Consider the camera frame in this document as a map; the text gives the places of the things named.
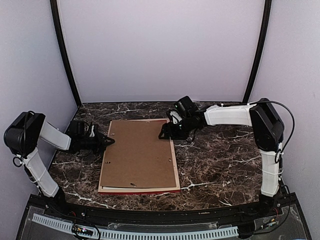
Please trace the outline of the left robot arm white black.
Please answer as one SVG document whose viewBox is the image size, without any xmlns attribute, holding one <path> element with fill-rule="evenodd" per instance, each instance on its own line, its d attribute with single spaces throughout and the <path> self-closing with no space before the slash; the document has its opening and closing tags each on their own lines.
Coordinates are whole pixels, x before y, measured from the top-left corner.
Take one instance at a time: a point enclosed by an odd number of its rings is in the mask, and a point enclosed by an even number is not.
<svg viewBox="0 0 320 240">
<path fill-rule="evenodd" d="M 63 190 L 51 177 L 41 159 L 39 140 L 70 154 L 77 154 L 82 150 L 100 154 L 115 143 L 114 139 L 99 131 L 98 124 L 72 120 L 63 133 L 49 123 L 43 113 L 33 111 L 22 112 L 6 129 L 3 140 L 14 155 L 14 165 L 24 168 L 30 181 L 42 195 L 55 199 L 50 208 L 60 218 L 67 218 L 71 208 L 62 200 Z"/>
</svg>

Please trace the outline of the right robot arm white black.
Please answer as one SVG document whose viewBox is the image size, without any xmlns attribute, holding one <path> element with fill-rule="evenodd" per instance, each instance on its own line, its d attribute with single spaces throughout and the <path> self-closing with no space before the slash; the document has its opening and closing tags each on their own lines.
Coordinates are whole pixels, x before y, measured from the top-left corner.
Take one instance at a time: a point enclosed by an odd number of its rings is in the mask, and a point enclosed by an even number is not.
<svg viewBox="0 0 320 240">
<path fill-rule="evenodd" d="M 189 96 L 185 96 L 167 111 L 168 122 L 162 125 L 158 138 L 187 140 L 190 132 L 217 125 L 251 127 L 262 158 L 261 194 L 272 198 L 280 188 L 282 155 L 287 146 L 283 142 L 285 125 L 274 105 L 275 101 L 262 98 L 246 104 L 215 104 L 198 108 Z"/>
</svg>

